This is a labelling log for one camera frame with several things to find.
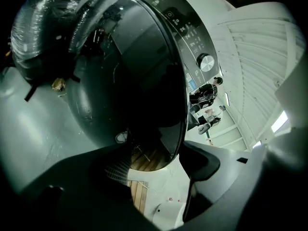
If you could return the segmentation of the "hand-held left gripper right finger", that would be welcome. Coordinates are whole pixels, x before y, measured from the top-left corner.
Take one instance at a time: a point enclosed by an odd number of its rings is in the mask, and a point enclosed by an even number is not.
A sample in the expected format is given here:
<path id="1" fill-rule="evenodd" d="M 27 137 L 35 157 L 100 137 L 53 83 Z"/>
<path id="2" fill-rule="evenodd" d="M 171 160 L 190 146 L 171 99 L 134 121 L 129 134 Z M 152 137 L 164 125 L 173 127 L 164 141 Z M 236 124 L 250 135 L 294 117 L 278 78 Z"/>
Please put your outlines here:
<path id="1" fill-rule="evenodd" d="M 190 178 L 182 231 L 305 231 L 308 146 L 273 140 L 243 152 L 183 143 Z"/>

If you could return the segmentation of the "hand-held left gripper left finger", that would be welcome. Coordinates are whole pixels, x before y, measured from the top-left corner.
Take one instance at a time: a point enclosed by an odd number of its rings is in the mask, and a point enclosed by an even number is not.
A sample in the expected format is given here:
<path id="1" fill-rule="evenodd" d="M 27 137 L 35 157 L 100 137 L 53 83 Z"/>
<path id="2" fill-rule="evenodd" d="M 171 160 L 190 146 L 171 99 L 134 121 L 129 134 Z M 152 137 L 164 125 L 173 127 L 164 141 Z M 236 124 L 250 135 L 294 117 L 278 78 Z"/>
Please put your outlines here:
<path id="1" fill-rule="evenodd" d="M 132 145 L 117 144 L 63 159 L 21 192 L 34 230 L 154 231 L 127 185 Z"/>

